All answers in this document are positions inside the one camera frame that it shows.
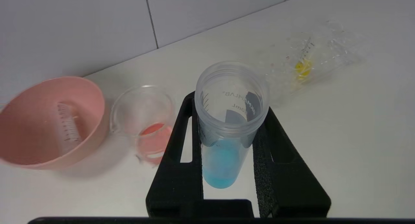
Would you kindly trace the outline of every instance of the plastic bag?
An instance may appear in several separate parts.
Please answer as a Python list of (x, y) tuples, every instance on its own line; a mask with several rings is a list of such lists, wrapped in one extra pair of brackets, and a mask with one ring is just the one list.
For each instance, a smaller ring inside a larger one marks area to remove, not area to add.
[(317, 21), (306, 30), (292, 32), (286, 52), (281, 53), (281, 44), (258, 51), (255, 66), (270, 85), (271, 105), (278, 106), (330, 72), (362, 61), (366, 44), (365, 37), (336, 21)]

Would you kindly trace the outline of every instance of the pink bowl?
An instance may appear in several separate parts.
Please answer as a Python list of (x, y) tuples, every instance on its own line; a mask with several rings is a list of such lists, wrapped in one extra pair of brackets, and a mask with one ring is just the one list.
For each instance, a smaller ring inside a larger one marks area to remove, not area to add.
[[(83, 141), (60, 155), (54, 107), (73, 106)], [(37, 84), (0, 112), (0, 159), (21, 168), (58, 169), (95, 151), (108, 134), (109, 110), (99, 87), (81, 77), (60, 77)]]

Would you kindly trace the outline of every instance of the measuring cup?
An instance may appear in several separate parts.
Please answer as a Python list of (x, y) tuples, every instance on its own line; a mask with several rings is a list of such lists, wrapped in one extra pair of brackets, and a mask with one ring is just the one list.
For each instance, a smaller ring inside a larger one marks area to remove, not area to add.
[(110, 116), (112, 132), (130, 138), (140, 160), (158, 165), (172, 133), (174, 106), (159, 87), (133, 87), (121, 94)]
[(203, 178), (216, 188), (232, 185), (257, 129), (268, 113), (269, 90), (249, 66), (233, 61), (207, 68), (196, 85)]

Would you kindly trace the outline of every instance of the pink liquid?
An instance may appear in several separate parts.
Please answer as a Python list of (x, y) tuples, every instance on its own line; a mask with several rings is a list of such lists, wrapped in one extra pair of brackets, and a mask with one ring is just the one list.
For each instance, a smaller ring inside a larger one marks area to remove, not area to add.
[(160, 164), (171, 134), (172, 127), (165, 126), (164, 123), (156, 123), (144, 129), (136, 146), (140, 158), (156, 165)]

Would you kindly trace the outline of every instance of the white countertop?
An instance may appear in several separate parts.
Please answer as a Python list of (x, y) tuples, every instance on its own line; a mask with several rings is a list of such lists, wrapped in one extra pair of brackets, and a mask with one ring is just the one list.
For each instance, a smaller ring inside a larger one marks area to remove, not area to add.
[[(369, 35), (371, 56), (274, 108), (332, 200), (329, 217), (415, 218), (415, 0), (290, 0), (87, 76), (108, 104), (133, 85), (162, 85), (176, 108), (213, 63), (237, 60), (322, 16)], [(190, 137), (184, 153), (190, 158)], [(0, 223), (40, 216), (147, 216), (156, 168), (110, 136), (92, 156), (61, 171), (0, 165)], [(247, 198), (258, 216), (252, 151), (236, 183), (209, 198)]]

